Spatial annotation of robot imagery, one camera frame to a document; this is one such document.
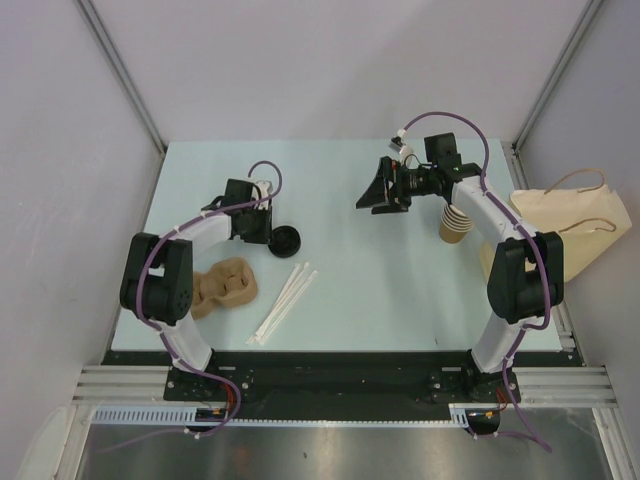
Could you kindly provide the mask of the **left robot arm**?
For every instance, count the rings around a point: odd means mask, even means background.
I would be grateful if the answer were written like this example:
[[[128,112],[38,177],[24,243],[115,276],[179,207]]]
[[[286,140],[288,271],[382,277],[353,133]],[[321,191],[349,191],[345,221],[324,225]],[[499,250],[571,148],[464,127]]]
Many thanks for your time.
[[[213,350],[191,314],[194,259],[236,237],[268,244],[278,192],[269,181],[231,179],[224,194],[195,218],[163,235],[140,232],[130,242],[120,305],[159,336],[172,364],[189,372],[185,385],[199,399],[219,392],[221,376],[208,367]]]

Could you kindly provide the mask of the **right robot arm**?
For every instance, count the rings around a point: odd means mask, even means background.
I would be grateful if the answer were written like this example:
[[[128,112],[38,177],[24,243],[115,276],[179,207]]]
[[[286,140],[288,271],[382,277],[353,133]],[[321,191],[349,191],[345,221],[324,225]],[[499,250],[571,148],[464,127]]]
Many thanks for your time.
[[[471,350],[475,367],[461,376],[463,393],[484,401],[497,389],[495,373],[510,367],[529,330],[544,330],[564,297],[564,247],[554,231],[543,233],[502,201],[486,168],[463,163],[453,134],[425,138],[427,161],[410,167],[413,149],[403,130],[391,139],[398,159],[380,159],[373,181],[358,199],[373,214],[403,213],[418,196],[436,195],[469,217],[494,249],[487,283],[490,319]]]

